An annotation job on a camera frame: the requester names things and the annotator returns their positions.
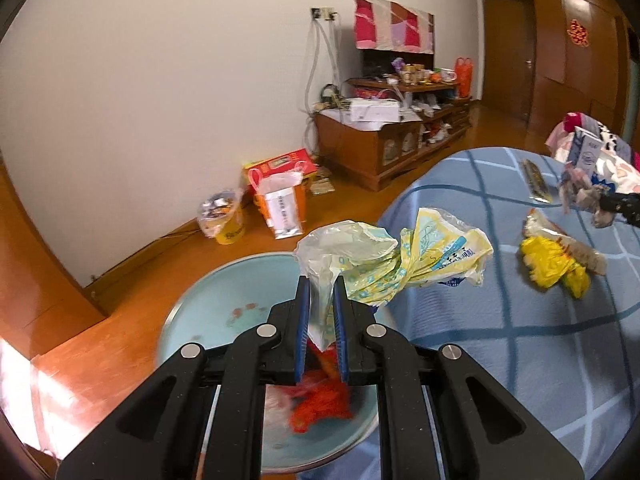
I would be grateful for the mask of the red double happiness sticker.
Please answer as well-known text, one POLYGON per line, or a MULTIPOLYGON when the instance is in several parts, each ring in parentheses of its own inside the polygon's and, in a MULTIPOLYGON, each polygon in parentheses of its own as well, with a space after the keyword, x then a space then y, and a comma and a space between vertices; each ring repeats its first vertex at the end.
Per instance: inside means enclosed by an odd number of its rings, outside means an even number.
POLYGON ((582 48, 589 47, 588 29, 577 20, 571 20, 567 27, 567 35, 570 37, 572 44, 582 48))

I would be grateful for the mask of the black white cow pillow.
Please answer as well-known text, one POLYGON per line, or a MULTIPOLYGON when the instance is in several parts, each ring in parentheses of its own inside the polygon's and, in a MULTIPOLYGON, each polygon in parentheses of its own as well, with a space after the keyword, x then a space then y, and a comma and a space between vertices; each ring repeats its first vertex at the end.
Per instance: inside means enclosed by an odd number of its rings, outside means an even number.
POLYGON ((631 146, 620 136, 612 133, 610 129, 588 115, 582 113, 567 113, 563 119, 564 131, 573 133, 576 127, 583 128, 595 136, 600 136, 603 147, 623 159, 625 162, 634 161, 634 151, 631 146))

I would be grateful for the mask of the white tall carton box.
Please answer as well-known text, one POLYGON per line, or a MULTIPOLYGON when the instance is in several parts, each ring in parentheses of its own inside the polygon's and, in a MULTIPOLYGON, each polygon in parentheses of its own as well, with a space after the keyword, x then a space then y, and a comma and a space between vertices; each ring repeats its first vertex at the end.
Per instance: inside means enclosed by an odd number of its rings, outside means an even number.
POLYGON ((576 126, 567 161, 574 168, 582 170, 588 178, 591 178, 596 169, 602 146, 603 141, 598 134, 576 126))

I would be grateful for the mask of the yellow crumpled wrapper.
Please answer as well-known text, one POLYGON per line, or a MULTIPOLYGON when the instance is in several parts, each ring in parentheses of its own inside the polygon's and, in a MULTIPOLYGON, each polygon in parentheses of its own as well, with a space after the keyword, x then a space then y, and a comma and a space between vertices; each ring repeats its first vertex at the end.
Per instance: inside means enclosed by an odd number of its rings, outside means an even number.
POLYGON ((555 240, 526 237, 520 251, 530 280, 542 289, 562 284, 575 299, 582 299, 590 287, 587 268, 570 256, 555 240))

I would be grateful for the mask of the grey pink wrapper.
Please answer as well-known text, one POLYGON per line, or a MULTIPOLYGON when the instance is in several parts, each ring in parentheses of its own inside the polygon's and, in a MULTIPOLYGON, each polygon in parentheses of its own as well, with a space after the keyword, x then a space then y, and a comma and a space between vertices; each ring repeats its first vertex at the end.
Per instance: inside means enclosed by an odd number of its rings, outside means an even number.
POLYGON ((566 214, 575 207, 591 214, 591 223, 597 229, 610 226, 616 213, 606 211, 600 206, 600 199, 607 196, 611 189, 603 184, 593 184, 584 170, 571 164, 564 167, 559 186, 559 196, 566 214))

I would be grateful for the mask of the light blue trash bin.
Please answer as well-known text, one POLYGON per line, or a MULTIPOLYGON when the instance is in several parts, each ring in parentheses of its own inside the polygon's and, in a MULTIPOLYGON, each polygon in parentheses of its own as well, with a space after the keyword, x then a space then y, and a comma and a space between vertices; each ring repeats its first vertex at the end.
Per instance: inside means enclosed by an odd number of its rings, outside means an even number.
MULTIPOLYGON (((204 348, 230 344, 249 328, 267 321, 275 304, 295 296, 300 274, 290 252, 264 252, 234 260, 195 282, 175 303, 158 338, 160 366, 187 342, 204 348)), ((373 387, 352 394, 352 418, 317 422, 303 434, 266 414, 262 434, 262 471, 297 474, 336 460, 366 440, 378 426, 373 387)))

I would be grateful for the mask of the red plastic bag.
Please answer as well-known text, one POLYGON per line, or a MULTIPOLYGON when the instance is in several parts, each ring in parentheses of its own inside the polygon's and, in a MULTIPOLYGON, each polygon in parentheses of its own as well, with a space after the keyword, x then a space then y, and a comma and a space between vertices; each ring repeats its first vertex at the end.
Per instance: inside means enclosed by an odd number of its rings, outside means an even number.
POLYGON ((296 386, 283 387, 293 401, 288 426, 304 434, 317 422, 327 419, 352 419, 352 388, 341 380, 334 344, 324 351, 307 342, 306 364, 302 380, 296 386))

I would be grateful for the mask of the black yellow snack packet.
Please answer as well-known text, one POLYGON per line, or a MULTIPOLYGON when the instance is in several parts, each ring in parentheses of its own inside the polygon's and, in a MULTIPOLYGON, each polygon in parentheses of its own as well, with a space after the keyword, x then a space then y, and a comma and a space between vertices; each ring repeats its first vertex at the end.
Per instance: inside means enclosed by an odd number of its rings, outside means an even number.
POLYGON ((552 196, 544 176, 538 166, 530 159, 521 161, 521 168, 527 187, 529 196, 538 203, 551 204, 552 196))

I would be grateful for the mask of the pink white patchwork cloth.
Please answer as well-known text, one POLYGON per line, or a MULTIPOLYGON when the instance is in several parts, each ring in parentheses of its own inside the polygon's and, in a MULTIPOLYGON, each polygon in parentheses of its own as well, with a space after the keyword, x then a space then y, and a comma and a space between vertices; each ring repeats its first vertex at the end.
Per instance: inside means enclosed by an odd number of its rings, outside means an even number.
POLYGON ((354 0, 359 50, 435 54, 435 17, 390 0, 354 0))

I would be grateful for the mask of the white box on cabinet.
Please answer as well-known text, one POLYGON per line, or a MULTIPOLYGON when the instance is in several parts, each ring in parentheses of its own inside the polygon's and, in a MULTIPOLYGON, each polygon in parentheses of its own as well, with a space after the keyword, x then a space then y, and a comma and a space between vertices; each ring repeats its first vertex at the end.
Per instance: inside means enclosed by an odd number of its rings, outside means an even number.
POLYGON ((398 101, 353 98, 349 102, 349 118, 352 122, 399 122, 398 101))

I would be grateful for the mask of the orange plastic container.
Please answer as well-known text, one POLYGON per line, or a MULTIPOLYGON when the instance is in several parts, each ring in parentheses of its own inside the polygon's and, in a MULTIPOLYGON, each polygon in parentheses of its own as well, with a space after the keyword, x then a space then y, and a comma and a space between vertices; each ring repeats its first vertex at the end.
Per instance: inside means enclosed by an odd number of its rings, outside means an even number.
POLYGON ((456 73, 458 84, 458 98, 467 99, 471 95, 471 86, 473 80, 474 64, 472 58, 460 58, 456 59, 454 64, 454 72, 456 73))

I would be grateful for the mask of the yellow green printed bag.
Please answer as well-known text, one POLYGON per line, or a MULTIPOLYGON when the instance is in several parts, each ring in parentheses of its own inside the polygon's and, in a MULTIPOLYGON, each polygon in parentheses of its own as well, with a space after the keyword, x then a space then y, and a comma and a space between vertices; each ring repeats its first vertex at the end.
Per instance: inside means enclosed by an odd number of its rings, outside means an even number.
POLYGON ((480 286, 493 253, 482 230, 438 208, 420 208, 414 226, 396 237, 352 220, 322 226, 294 250, 311 284, 309 338, 320 350, 336 341, 332 294, 338 278, 349 299, 382 308, 407 287, 480 286))

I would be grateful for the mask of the blue plaid bed sheet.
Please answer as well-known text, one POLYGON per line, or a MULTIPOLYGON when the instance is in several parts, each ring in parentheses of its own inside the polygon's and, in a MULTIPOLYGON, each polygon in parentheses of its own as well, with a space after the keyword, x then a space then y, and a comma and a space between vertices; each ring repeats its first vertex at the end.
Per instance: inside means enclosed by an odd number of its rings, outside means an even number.
POLYGON ((392 235, 420 208, 440 208, 484 231, 494 252, 480 286, 409 287, 388 308, 415 344, 468 352, 596 478, 639 415, 639 231, 623 220, 598 229, 585 211, 544 205, 608 268, 580 299, 561 285, 537 288, 520 252, 533 208, 526 158, 514 148, 453 154, 390 205, 380 226, 392 235))

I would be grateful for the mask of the wall power socket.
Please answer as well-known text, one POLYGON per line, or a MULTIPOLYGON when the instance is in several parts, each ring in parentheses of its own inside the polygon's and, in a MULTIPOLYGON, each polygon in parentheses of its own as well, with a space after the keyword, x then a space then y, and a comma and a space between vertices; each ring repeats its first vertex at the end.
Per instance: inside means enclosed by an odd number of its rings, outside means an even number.
POLYGON ((328 6, 324 8, 311 8, 310 14, 313 20, 334 21, 336 17, 336 11, 328 6))

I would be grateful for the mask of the brown wooden door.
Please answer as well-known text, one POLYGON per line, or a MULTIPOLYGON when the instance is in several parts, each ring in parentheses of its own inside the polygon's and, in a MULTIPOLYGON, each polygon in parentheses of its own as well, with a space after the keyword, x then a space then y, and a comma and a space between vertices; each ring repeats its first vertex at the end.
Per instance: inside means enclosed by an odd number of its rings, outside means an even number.
POLYGON ((482 101, 528 122, 536 53, 534 0, 483 0, 483 12, 482 101))

